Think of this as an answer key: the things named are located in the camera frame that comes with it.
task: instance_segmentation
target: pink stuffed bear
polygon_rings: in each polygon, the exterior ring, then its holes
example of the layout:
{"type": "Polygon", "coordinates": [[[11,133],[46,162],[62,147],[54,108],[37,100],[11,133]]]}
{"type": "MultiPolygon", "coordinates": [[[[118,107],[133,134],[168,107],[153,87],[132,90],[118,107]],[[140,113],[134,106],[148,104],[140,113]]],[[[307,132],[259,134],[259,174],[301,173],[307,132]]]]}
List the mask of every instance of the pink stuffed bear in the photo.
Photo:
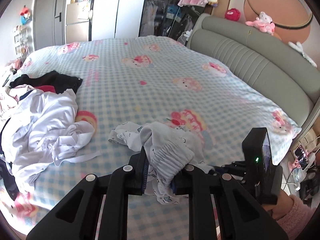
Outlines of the pink stuffed bear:
{"type": "Polygon", "coordinates": [[[275,24],[272,22],[272,18],[266,15],[265,12],[261,12],[259,17],[256,18],[253,22],[245,22],[248,26],[253,26],[259,29],[263,33],[269,33],[273,36],[275,32],[275,24]]]}

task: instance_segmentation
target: bed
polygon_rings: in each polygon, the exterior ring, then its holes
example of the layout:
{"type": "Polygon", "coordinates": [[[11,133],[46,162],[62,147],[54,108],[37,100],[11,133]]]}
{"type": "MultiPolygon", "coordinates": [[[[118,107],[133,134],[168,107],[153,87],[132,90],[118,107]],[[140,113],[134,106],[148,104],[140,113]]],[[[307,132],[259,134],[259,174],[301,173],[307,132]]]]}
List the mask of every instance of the bed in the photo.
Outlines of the bed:
{"type": "MultiPolygon", "coordinates": [[[[108,39],[38,50],[15,77],[51,70],[83,78],[76,120],[96,129],[78,154],[84,163],[50,165],[33,193],[13,202],[0,182],[0,210],[27,234],[86,174],[103,176],[126,165],[131,150],[108,141],[131,121],[185,125],[203,143],[208,164],[243,160],[241,142],[252,127],[267,127],[274,164],[285,157],[319,114],[320,73],[271,35],[240,23],[200,16],[187,47],[165,37],[108,39]]],[[[128,239],[187,239],[188,200],[161,205],[130,196],[128,239]]]]}

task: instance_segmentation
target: headboard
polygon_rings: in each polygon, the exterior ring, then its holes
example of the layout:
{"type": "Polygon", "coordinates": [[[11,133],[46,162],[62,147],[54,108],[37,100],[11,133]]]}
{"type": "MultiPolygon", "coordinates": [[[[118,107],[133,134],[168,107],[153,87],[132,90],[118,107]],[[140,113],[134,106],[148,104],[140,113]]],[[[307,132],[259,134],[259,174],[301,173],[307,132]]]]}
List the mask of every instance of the headboard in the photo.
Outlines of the headboard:
{"type": "Polygon", "coordinates": [[[320,111],[320,72],[279,39],[247,25],[202,14],[187,47],[216,58],[238,78],[310,129],[320,111]]]}

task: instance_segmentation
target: device screen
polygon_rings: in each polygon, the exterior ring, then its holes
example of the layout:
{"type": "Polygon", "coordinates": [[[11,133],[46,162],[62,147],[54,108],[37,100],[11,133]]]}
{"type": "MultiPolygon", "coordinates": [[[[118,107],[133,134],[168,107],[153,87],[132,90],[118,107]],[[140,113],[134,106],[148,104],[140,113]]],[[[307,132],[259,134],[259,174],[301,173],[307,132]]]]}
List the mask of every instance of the device screen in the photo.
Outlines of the device screen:
{"type": "Polygon", "coordinates": [[[295,155],[301,165],[302,170],[305,170],[305,168],[310,164],[309,158],[304,151],[304,148],[302,145],[299,145],[299,147],[295,150],[295,155]]]}
{"type": "Polygon", "coordinates": [[[270,148],[270,141],[268,133],[266,133],[266,136],[263,141],[262,145],[262,156],[263,156],[263,167],[265,172],[269,169],[269,164],[271,160],[271,148],[270,148]]]}

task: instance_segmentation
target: blue checkered blanket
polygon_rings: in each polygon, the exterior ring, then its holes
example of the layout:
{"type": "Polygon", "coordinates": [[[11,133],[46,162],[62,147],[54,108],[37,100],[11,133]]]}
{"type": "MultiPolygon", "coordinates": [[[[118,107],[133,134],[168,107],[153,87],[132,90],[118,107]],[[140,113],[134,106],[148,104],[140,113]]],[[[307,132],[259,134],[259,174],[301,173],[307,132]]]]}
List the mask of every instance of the blue checkered blanket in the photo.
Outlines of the blue checkered blanket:
{"type": "MultiPolygon", "coordinates": [[[[50,165],[35,192],[13,202],[0,182],[0,210],[27,234],[86,174],[103,176],[128,163],[128,147],[108,142],[112,128],[131,121],[185,125],[202,141],[208,164],[243,160],[241,142],[252,127],[267,127],[274,164],[300,128],[275,103],[234,76],[221,62],[164,37],[107,39],[38,50],[15,77],[56,70],[84,81],[76,96],[76,120],[95,127],[79,151],[100,151],[84,163],[50,165]]],[[[130,196],[128,239],[187,239],[188,200],[163,206],[153,196],[130,196]]]]}

